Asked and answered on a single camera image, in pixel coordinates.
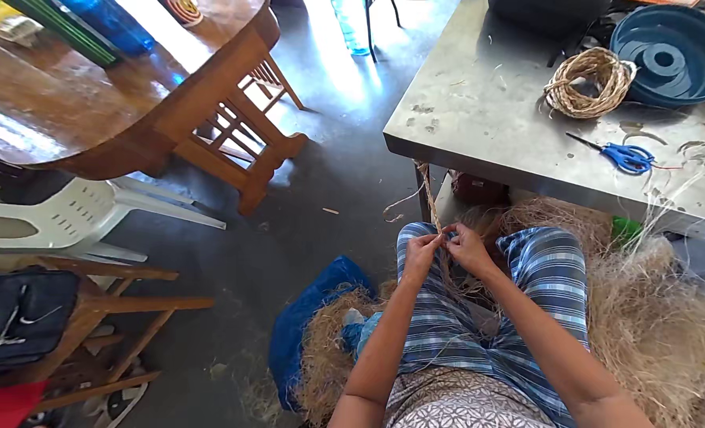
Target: scissors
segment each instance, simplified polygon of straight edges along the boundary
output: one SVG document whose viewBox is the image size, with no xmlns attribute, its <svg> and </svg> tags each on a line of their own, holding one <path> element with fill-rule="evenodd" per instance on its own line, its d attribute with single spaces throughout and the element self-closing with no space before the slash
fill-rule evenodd
<svg viewBox="0 0 705 428">
<path fill-rule="evenodd" d="M 618 169 L 627 174 L 640 175 L 647 172 L 651 170 L 651 163 L 655 160 L 651 152 L 636 145 L 616 145 L 612 142 L 600 145 L 571 132 L 567 132 L 566 135 L 600 151 L 602 155 L 611 159 Z"/>
</svg>

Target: person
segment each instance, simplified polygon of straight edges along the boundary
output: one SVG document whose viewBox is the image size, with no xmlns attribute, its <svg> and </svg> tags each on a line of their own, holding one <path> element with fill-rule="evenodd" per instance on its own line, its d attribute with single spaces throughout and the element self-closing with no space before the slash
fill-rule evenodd
<svg viewBox="0 0 705 428">
<path fill-rule="evenodd" d="M 511 279 L 463 224 L 406 225 L 397 279 L 329 421 L 346 427 L 652 426 L 590 355 L 585 259 L 574 235 L 532 228 L 499 238 Z M 483 335 L 470 305 L 445 289 L 441 252 L 503 308 Z"/>
</svg>

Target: white plastic chair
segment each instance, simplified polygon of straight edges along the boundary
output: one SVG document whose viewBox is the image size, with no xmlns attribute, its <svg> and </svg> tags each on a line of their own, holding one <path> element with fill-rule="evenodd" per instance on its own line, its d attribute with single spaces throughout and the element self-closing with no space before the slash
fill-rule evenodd
<svg viewBox="0 0 705 428">
<path fill-rule="evenodd" d="M 146 261 L 147 256 L 100 242 L 133 209 L 225 229 L 225 223 L 180 206 L 139 193 L 141 190 L 183 203 L 181 197 L 147 183 L 122 177 L 110 181 L 75 178 L 57 194 L 37 205 L 0 203 L 0 217 L 33 225 L 36 233 L 22 238 L 0 238 L 0 252 L 67 254 Z"/>
</svg>

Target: hand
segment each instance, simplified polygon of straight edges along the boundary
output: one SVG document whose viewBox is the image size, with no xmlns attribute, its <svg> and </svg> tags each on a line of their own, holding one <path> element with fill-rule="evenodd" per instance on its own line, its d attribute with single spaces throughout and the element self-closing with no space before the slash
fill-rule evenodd
<svg viewBox="0 0 705 428">
<path fill-rule="evenodd" d="M 447 250 L 464 269 L 478 279 L 499 271 L 492 261 L 481 236 L 462 223 L 453 223 L 442 229 L 443 233 L 457 231 L 458 235 L 446 243 Z"/>
<path fill-rule="evenodd" d="M 405 268 L 400 283 L 409 283 L 417 287 L 426 280 L 432 266 L 434 252 L 442 245 L 444 234 L 424 235 L 411 238 L 405 249 Z"/>
</svg>

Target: concrete floor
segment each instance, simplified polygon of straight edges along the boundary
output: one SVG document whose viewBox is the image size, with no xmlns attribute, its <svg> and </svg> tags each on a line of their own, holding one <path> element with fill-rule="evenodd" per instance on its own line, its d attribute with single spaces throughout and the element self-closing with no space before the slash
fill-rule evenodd
<svg viewBox="0 0 705 428">
<path fill-rule="evenodd" d="M 411 160 L 386 150 L 381 131 L 458 1 L 399 0 L 405 29 L 396 26 L 389 2 L 376 2 L 378 64 L 347 54 L 328 0 L 306 3 L 307 10 L 274 8 L 281 39 L 272 55 L 314 112 L 297 111 L 285 97 L 270 116 L 285 133 L 304 132 L 311 141 L 281 167 L 257 210 L 239 216 L 233 187 L 177 160 L 154 182 L 212 208 L 228 229 L 133 212 L 105 239 L 149 254 L 149 265 L 181 272 L 173 283 L 137 284 L 128 295 L 215 298 L 210 310 L 177 312 L 142 354 L 163 374 L 125 428 L 264 426 L 241 399 L 265 377 L 275 316 L 339 254 L 376 283 L 393 277 L 397 232 L 419 219 L 416 199 L 395 209 L 405 215 L 399 222 L 382 219 L 387 205 L 414 191 L 415 176 Z M 443 171 L 435 168 L 433 177 Z M 149 320 L 127 315 L 116 322 L 141 331 Z M 218 363 L 225 367 L 211 374 Z M 298 420 L 282 417 L 279 425 Z"/>
</svg>

